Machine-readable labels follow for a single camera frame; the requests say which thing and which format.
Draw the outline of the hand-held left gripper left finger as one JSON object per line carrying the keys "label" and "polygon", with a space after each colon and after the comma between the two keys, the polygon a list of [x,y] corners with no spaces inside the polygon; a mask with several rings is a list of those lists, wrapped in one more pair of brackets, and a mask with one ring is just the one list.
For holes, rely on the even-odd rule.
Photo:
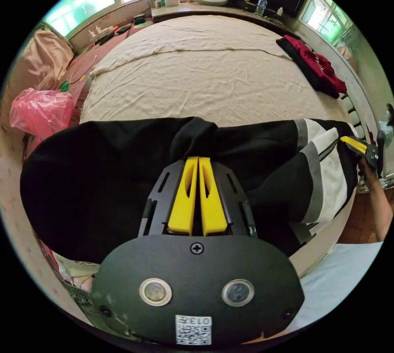
{"label": "hand-held left gripper left finger", "polygon": [[190,157],[185,162],[169,218],[168,230],[171,233],[192,233],[196,190],[197,157]]}

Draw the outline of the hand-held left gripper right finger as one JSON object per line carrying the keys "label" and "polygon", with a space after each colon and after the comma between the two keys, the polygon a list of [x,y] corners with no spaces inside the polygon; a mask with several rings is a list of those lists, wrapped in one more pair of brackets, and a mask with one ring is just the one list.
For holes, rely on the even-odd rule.
{"label": "hand-held left gripper right finger", "polygon": [[199,192],[203,235],[222,234],[227,229],[210,158],[199,157]]}

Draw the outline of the person's right hand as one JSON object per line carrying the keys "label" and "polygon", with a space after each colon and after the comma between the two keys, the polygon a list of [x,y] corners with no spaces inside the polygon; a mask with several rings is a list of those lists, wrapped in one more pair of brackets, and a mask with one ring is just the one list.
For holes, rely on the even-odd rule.
{"label": "person's right hand", "polygon": [[358,166],[362,176],[364,177],[364,181],[369,189],[381,186],[375,170],[372,169],[372,167],[367,163],[364,158],[361,158],[359,160]]}

